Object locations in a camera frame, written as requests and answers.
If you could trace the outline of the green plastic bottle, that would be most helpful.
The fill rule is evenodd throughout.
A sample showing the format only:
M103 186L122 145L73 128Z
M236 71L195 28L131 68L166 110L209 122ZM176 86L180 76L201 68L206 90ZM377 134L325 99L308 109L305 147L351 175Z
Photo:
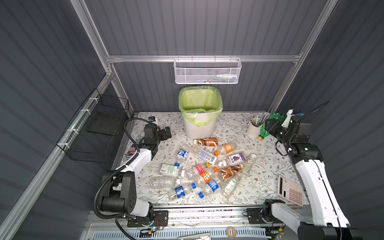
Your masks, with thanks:
M283 123L283 121L285 120L286 116L284 115L281 115L279 114L278 112L273 112L270 114L268 120L273 120L273 119L277 119L279 120L281 123ZM267 121L264 122L264 124L262 125L261 127L261 130L260 130L260 134L258 135L258 140L259 141L263 141L265 137L269 136L270 134L265 130L265 125L266 125Z

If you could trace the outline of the blue label small bottle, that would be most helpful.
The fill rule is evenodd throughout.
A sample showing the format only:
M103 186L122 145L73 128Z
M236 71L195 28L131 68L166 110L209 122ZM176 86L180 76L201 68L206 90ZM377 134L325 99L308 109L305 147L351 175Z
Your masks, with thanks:
M176 157L175 166L179 167L187 160L188 156L189 152L186 149L180 149Z

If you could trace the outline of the green white label bottle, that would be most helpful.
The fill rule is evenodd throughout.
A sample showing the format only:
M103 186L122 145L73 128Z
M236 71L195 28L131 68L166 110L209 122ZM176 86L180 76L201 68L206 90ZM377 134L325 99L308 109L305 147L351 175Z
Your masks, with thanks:
M179 167L175 165L162 164L160 167L160 175L176 177L179 173Z

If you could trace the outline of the clear tall bottle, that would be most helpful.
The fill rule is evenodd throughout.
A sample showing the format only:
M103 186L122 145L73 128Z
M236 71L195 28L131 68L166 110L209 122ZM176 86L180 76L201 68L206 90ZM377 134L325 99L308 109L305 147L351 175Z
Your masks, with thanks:
M257 158L258 156L256 154L249 155L248 160L243 164L243 169L241 170L242 175L248 176L251 173Z

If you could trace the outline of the purple grape label bottle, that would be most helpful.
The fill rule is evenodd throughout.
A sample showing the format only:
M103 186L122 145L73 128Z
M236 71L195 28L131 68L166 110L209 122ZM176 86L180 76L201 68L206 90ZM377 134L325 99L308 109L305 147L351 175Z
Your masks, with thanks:
M228 156L226 159L218 162L219 167L232 167L247 162L247 157L244 153L236 153Z

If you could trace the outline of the blue label bottle front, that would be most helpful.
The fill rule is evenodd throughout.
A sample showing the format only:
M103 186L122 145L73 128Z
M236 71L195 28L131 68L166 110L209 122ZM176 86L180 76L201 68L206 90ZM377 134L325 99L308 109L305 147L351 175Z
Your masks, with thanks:
M191 195L194 190L197 188L195 183L190 183L190 184L185 184L185 185L179 185L176 186L175 188L172 188L168 192L168 197L170 201L175 201L178 199L183 199L185 197L188 197Z

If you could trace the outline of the orange cap clear bottle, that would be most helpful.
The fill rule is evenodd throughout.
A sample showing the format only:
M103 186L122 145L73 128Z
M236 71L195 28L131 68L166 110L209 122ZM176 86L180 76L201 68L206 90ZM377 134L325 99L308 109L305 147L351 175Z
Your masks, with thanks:
M219 155L226 155L234 150L234 145L233 144L224 144L218 146L217 150L214 151L215 156Z

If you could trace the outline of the green label tall bottle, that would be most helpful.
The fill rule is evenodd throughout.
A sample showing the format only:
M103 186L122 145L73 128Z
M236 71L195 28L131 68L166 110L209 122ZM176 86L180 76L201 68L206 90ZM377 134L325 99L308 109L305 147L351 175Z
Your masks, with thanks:
M242 177L242 173L237 173L224 185L222 194L225 198L229 199L231 197Z

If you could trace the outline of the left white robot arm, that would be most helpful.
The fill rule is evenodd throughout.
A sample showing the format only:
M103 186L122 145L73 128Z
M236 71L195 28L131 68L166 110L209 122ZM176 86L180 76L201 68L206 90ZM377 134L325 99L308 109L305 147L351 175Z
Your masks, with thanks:
M154 158L160 142L170 139L172 133L170 127L160 129L157 124L145 122L145 136L139 144L127 131L127 123L124 125L136 151L120 167L104 175L93 202L93 211L100 219L139 218L148 222L154 219L153 204L138 199L136 175Z

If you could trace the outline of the brown label bottle near bin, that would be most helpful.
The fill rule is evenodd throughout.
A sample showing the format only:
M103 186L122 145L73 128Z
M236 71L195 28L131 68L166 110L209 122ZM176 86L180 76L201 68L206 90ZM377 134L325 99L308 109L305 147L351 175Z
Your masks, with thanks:
M203 138L203 139L195 139L194 144L205 146L205 147L217 147L219 145L219 141L217 138Z

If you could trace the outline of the colourful paperback book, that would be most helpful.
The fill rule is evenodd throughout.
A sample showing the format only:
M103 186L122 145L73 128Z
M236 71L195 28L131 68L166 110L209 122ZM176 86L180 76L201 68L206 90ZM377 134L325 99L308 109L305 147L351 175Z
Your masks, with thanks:
M136 142L137 146L135 146L134 144L131 144L131 146L128 148L128 150L126 152L126 156L133 156L136 153L137 147L142 142L142 139L143 139L143 136L139 136L136 138L135 142Z

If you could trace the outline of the pink label bottle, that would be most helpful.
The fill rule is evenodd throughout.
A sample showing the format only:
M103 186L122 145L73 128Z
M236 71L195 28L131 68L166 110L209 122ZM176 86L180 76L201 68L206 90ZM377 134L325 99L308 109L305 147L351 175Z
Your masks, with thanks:
M181 171L182 177L187 177L188 179L193 179L194 177L202 175L204 172L204 169L201 165L195 165L187 170Z

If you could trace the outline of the blue white label bottle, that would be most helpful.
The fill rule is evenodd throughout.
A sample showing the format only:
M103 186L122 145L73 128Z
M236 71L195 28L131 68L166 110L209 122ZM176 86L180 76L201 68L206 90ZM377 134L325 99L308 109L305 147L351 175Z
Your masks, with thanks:
M218 158L213 155L212 153L208 152L207 150L204 150L200 147L192 147L192 151L202 160L205 162L215 165L218 161Z

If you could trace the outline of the brown tea bottle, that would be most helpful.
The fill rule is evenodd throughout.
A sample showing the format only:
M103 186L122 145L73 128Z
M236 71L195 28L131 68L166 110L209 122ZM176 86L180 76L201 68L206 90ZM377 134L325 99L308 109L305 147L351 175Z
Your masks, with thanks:
M230 166L230 167L226 167L219 170L218 174L223 180L226 180L226 179L229 179L230 177L233 177L235 174L241 172L243 168L244 168L244 165L242 164L237 166Z

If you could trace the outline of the tape roll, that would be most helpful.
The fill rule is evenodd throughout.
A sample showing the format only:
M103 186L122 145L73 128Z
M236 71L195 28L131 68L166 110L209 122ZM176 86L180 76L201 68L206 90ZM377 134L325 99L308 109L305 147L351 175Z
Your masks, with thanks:
M233 228L233 227L227 227L227 229L226 229L226 235L227 235L228 239L233 240L233 239L236 238L236 236L237 236L237 232L236 232L235 228Z

